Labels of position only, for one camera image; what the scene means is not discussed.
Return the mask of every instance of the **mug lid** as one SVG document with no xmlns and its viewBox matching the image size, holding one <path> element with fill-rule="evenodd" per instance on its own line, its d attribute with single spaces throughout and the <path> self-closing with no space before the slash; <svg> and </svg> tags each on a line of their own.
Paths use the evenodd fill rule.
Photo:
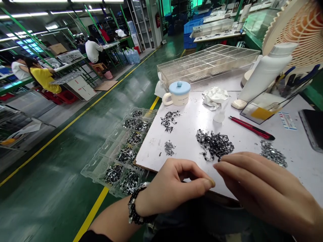
<svg viewBox="0 0 323 242">
<path fill-rule="evenodd" d="M 191 90 L 191 85 L 188 82 L 177 81 L 169 86 L 169 92 L 176 96 L 187 94 Z"/>
</svg>

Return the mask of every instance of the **yellow shirt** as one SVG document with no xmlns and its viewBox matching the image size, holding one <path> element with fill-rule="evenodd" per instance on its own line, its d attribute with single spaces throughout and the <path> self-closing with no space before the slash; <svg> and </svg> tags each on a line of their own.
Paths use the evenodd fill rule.
<svg viewBox="0 0 323 242">
<path fill-rule="evenodd" d="M 51 77 L 52 73 L 48 69 L 30 68 L 30 73 L 45 90 L 52 93 L 60 93 L 62 91 L 59 85 L 50 84 L 54 79 Z"/>
</svg>

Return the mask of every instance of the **fire extinguisher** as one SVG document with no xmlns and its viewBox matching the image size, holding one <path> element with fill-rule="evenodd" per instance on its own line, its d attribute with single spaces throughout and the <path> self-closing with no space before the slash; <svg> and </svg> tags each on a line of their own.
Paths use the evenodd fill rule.
<svg viewBox="0 0 323 242">
<path fill-rule="evenodd" d="M 156 27 L 159 28 L 160 27 L 160 16 L 159 16 L 159 12 L 156 13 L 155 20 L 156 20 Z"/>
</svg>

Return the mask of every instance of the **white thermos bottle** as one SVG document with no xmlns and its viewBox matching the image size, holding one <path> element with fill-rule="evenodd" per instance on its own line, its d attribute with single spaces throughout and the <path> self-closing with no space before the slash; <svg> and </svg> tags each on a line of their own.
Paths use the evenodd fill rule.
<svg viewBox="0 0 323 242">
<path fill-rule="evenodd" d="M 291 62 L 293 59 L 291 53 L 297 46 L 297 43 L 275 45 L 270 53 L 260 60 L 242 89 L 239 99 L 249 102 L 266 90 Z"/>
</svg>

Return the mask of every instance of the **white mug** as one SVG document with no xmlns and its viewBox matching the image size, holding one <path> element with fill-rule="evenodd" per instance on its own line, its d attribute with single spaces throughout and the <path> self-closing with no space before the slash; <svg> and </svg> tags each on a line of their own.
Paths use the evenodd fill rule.
<svg viewBox="0 0 323 242">
<path fill-rule="evenodd" d="M 167 102 L 166 99 L 168 97 L 171 97 L 171 100 Z M 188 103 L 188 97 L 189 97 L 189 92 L 185 95 L 182 95 L 182 96 L 176 96 L 176 95 L 168 92 L 168 93 L 164 94 L 164 96 L 162 98 L 162 102 L 165 106 L 168 106 L 171 104 L 174 104 L 175 106 L 184 106 Z"/>
</svg>

